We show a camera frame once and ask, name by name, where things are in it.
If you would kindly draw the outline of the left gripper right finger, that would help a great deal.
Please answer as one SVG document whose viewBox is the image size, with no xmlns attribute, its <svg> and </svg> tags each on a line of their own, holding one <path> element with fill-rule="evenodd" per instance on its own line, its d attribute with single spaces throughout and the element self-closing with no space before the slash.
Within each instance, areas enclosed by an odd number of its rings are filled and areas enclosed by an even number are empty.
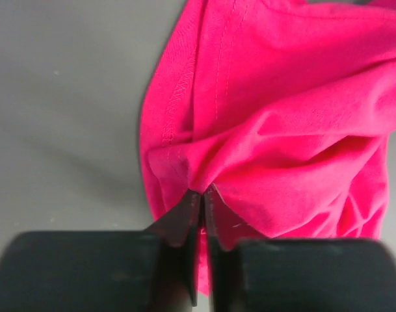
<svg viewBox="0 0 396 312">
<path fill-rule="evenodd" d="M 272 239 L 204 193 L 213 311 L 396 311 L 396 261 L 367 239 Z"/>
</svg>

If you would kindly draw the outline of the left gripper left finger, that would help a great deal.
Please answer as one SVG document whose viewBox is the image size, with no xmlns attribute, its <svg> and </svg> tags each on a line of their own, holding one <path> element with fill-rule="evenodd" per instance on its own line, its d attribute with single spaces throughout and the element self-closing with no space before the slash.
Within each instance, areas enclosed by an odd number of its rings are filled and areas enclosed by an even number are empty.
<svg viewBox="0 0 396 312">
<path fill-rule="evenodd" d="M 0 311 L 191 311 L 201 197 L 140 231 L 28 231 L 0 257 Z"/>
</svg>

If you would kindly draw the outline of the pink t shirt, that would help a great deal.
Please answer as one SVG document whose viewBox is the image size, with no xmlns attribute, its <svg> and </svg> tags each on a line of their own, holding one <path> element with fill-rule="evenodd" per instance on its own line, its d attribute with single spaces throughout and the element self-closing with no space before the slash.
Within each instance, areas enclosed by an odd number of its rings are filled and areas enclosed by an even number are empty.
<svg viewBox="0 0 396 312">
<path fill-rule="evenodd" d="M 396 1 L 188 1 L 140 123 L 149 205 L 215 185 L 271 238 L 380 236 Z"/>
</svg>

